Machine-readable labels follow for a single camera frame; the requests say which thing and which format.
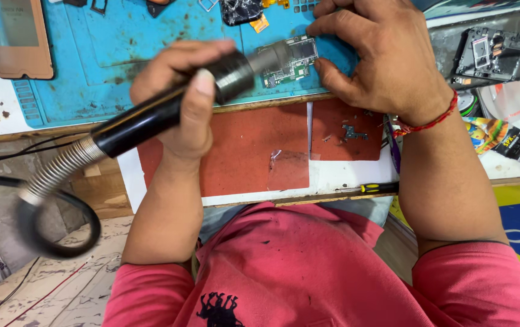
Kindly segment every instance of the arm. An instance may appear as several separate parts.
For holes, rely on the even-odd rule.
[[[354,12],[336,11],[349,6]],[[409,0],[323,0],[314,15],[307,33],[336,34],[360,56],[351,77],[327,59],[315,63],[322,84],[342,100],[397,114],[411,126],[447,110],[453,91],[436,68],[425,17]],[[466,240],[508,242],[489,179],[456,112],[404,137],[400,205],[420,256]]]
[[[180,41],[160,53],[135,79],[131,99],[139,103],[189,71],[233,51],[232,41]],[[181,107],[180,126],[158,138],[163,159],[133,219],[122,263],[183,263],[191,258],[203,218],[199,161],[212,145],[209,120],[215,84],[208,71],[191,80]]]

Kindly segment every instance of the left hand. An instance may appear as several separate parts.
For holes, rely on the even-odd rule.
[[[134,104],[152,97],[161,90],[186,78],[186,73],[218,60],[234,51],[233,41],[177,41],[161,51],[137,75],[131,86]],[[200,70],[191,79],[183,96],[180,125],[161,133],[157,138],[165,147],[165,157],[199,161],[211,148],[213,136],[209,127],[215,99],[213,75]]]

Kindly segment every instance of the circuit board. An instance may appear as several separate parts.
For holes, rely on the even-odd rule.
[[[300,78],[310,76],[309,66],[319,57],[316,51],[316,43],[314,37],[307,34],[298,35],[286,39],[286,43],[290,46],[292,58],[284,68],[278,71],[265,70],[262,74],[263,84],[266,88],[273,88],[281,83],[290,83]],[[259,47],[258,53],[270,49],[272,44]]]

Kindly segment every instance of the red heat-resistant mat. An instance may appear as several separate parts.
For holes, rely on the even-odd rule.
[[[379,160],[382,122],[382,114],[366,115],[365,110],[351,107],[339,99],[314,102],[311,151],[321,154],[321,160]],[[368,140],[359,137],[345,142],[344,124],[354,126],[357,133],[366,133]]]
[[[216,114],[211,127],[213,146],[201,162],[202,197],[267,191],[272,151],[308,150],[306,104]],[[163,146],[158,140],[150,140],[137,150],[149,187]],[[283,174],[291,178],[278,183],[278,187],[308,187],[308,169],[299,174],[303,176]]]

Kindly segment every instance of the phone screen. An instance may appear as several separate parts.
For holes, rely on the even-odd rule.
[[[0,46],[38,47],[30,0],[0,0]]]

